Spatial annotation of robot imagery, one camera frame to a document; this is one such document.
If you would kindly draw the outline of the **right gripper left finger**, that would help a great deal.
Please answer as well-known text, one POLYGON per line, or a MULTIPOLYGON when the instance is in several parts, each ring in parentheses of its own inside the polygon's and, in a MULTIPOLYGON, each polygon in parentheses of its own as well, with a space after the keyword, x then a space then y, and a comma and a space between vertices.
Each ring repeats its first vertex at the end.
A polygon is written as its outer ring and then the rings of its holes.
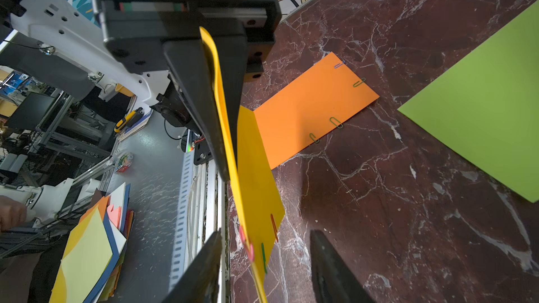
POLYGON ((221 231, 215 231, 199 251, 163 303, 216 303, 219 292, 219 269, 222 253, 221 231))

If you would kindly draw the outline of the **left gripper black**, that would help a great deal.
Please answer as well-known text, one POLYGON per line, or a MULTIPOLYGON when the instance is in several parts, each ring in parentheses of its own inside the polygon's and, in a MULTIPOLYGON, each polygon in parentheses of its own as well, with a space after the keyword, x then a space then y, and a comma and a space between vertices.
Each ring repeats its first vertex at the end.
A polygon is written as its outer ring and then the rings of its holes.
POLYGON ((275 44, 282 19, 279 1, 92 0, 92 4, 105 48, 128 72, 169 66, 221 177, 230 181, 213 88, 214 65, 221 68, 228 121, 236 126, 244 80, 262 76, 262 64, 275 44), (199 37, 201 27, 213 37, 217 60, 210 59, 199 37))

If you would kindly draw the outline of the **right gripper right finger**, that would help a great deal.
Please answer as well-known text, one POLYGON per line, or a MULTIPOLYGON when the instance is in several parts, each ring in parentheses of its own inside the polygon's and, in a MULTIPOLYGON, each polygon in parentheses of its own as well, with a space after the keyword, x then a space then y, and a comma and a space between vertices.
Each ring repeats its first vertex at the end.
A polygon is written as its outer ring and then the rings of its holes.
POLYGON ((374 302, 320 230, 310 232, 310 255, 316 302, 374 302))

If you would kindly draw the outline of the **pink paperclip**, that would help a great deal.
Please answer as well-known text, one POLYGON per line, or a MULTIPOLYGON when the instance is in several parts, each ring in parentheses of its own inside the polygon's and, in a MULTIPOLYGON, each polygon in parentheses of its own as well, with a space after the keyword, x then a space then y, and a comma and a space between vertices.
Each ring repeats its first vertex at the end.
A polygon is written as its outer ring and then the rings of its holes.
POLYGON ((239 226, 239 235, 240 235, 241 243, 243 244, 244 248, 246 249, 249 262, 254 263, 255 262, 255 249, 254 249, 254 246, 250 242, 247 234, 245 233, 244 227, 242 227, 241 225, 239 226))

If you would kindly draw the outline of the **green paperclip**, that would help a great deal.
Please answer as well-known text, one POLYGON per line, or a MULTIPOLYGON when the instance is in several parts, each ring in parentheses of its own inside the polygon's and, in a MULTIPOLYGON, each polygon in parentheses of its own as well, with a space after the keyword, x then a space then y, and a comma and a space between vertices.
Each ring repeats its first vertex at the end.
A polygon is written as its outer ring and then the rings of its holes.
POLYGON ((268 274, 268 269, 267 269, 267 259, 266 259, 266 254, 265 254, 265 245, 264 245, 264 243, 261 243, 261 252, 262 252, 262 266, 263 266, 265 275, 267 275, 268 274))

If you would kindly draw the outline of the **yellow paper sheet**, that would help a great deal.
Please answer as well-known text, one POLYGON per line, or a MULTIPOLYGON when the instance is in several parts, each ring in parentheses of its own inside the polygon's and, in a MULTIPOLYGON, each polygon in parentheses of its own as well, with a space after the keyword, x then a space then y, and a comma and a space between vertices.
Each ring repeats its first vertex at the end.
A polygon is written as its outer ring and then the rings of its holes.
MULTIPOLYGON (((199 28, 203 45, 209 49, 210 59, 217 60, 216 44, 210 33, 199 28)), ((261 243, 265 245, 268 262, 271 258, 275 236, 270 214, 275 216, 277 227, 284 218, 285 210, 265 152, 254 112, 240 106, 236 126, 230 126, 225 110, 225 93, 219 64, 214 65, 216 83, 213 84, 216 107, 223 132, 225 153, 230 171, 230 186, 237 209, 239 225, 244 227, 255 249, 255 262, 250 263, 258 298, 268 301, 265 289, 265 273, 262 266, 261 243), (232 129, 237 130, 237 144, 232 141, 232 129)))

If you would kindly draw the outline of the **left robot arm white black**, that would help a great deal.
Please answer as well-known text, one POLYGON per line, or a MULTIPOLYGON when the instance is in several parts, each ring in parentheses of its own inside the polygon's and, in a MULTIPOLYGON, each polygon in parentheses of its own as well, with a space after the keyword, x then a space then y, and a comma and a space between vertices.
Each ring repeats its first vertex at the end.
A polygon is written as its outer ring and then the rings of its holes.
POLYGON ((278 0, 1 0, 1 22, 102 73, 174 126, 204 137, 224 180, 237 169, 245 81, 263 72, 278 0))

